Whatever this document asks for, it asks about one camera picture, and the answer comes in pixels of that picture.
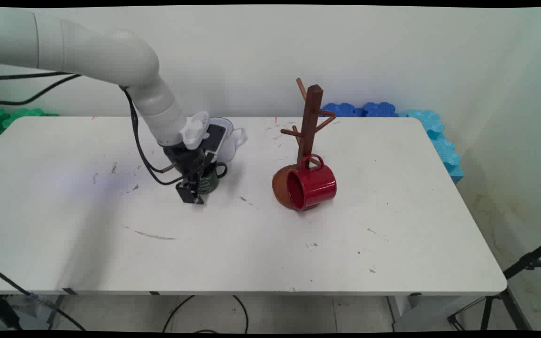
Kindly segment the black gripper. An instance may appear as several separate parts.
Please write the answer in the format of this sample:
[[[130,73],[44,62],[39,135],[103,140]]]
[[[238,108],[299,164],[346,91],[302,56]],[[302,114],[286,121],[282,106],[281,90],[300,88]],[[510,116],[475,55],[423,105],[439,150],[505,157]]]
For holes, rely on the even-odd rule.
[[[183,143],[163,147],[162,149],[168,160],[174,165],[174,169],[180,173],[179,179],[163,182],[162,184],[170,185],[186,179],[187,183],[176,184],[176,191],[182,202],[204,205],[205,201],[201,194],[200,180],[205,167],[205,151],[199,147],[195,150],[189,150]]]

